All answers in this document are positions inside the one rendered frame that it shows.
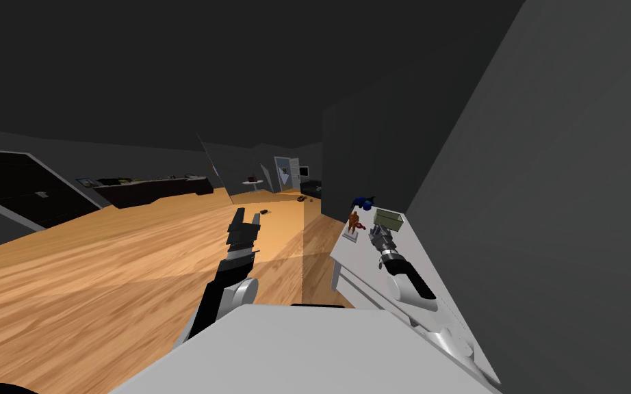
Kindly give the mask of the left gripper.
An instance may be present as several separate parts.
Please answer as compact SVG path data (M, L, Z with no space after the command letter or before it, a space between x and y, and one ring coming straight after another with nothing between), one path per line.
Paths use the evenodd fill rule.
M254 247L260 226L260 213L255 213L251 223L244 222L245 207L238 207L229 225L226 244L229 245L228 253L239 250L247 250Z

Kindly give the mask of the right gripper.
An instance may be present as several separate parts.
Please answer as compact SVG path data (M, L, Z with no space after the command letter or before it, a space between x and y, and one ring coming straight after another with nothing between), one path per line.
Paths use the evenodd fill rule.
M389 228L384 226L374 226L370 230L369 237L371 244L380 254L397 253L396 245L393 241L393 236Z

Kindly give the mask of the olive green box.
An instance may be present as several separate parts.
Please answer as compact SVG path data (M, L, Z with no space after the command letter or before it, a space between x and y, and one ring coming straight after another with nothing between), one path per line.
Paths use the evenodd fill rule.
M374 226L387 229L388 231L398 232L404 224L404 218L400 213L388 211L384 209L376 209L374 214Z

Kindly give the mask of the white door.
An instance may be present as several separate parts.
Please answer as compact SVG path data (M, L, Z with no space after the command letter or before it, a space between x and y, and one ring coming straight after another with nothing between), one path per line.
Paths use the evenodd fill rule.
M279 187L282 192L300 191L300 162L298 158L274 158Z

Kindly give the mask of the long dark sideboard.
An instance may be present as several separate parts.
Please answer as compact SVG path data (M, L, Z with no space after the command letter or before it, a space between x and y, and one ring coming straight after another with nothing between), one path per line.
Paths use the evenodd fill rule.
M202 196L213 193L213 187L205 176L104 185L93 187L92 190L117 209L149 205L172 196Z

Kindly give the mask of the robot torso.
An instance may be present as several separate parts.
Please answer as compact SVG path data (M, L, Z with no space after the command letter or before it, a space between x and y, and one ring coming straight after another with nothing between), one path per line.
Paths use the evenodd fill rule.
M110 394L500 394L383 310L247 304Z

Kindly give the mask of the large black window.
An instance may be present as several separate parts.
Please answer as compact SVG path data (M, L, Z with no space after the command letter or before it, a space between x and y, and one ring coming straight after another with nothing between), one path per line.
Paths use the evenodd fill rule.
M29 155L6 152L0 152L0 206L45 229L99 210Z

